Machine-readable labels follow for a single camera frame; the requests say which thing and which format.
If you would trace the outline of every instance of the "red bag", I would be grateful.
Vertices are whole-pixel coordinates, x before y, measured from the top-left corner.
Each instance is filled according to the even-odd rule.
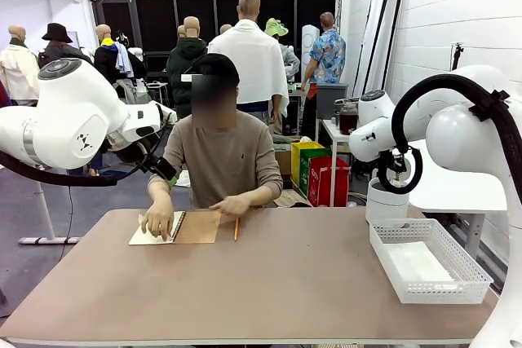
[[[334,207],[346,207],[350,166],[337,159],[335,167]],[[310,160],[308,201],[314,206],[330,206],[330,184],[332,183],[332,158],[320,156]]]
[[[7,95],[7,91],[0,81],[0,108],[4,106],[11,105],[11,101],[9,100],[9,96]]]

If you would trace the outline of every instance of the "pencil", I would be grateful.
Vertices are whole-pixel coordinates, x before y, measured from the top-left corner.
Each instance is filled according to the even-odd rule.
[[[234,240],[237,240],[239,234],[239,218],[236,218],[236,229],[234,230]]]

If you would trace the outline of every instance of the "blue floral shirt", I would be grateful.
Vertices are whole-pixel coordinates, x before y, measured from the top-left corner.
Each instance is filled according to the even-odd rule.
[[[346,42],[335,29],[326,30],[316,39],[310,56],[318,63],[311,83],[339,83],[346,63]]]

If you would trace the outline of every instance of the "robotic arm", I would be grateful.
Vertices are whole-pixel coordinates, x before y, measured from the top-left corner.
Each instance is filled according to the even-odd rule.
[[[105,78],[80,59],[54,61],[40,71],[38,79],[36,108],[0,110],[0,164],[46,183],[114,185],[116,181],[106,178],[75,178],[32,168],[82,167],[106,143],[125,162],[139,164],[143,171],[167,181],[174,177],[168,162],[151,154],[151,144],[163,126],[177,120],[175,112],[155,102],[124,104]]]
[[[350,149],[359,160],[379,159],[379,180],[388,191],[406,193],[417,184],[422,158],[414,149],[419,171],[407,187],[391,184],[386,172],[404,171],[393,161],[409,150],[409,141],[424,137],[437,165],[492,174],[502,182],[510,225],[510,267],[498,304],[471,348],[522,347],[522,97],[499,71],[487,66],[429,77],[412,87],[396,108],[382,93],[372,94],[373,98],[361,97],[364,125],[352,133]],[[395,148],[399,156],[392,155]]]

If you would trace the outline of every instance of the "white plastic basket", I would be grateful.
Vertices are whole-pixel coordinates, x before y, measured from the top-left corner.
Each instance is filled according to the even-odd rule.
[[[377,220],[369,241],[402,303],[480,304],[493,279],[435,219]],[[384,244],[423,241],[454,279],[404,281]]]

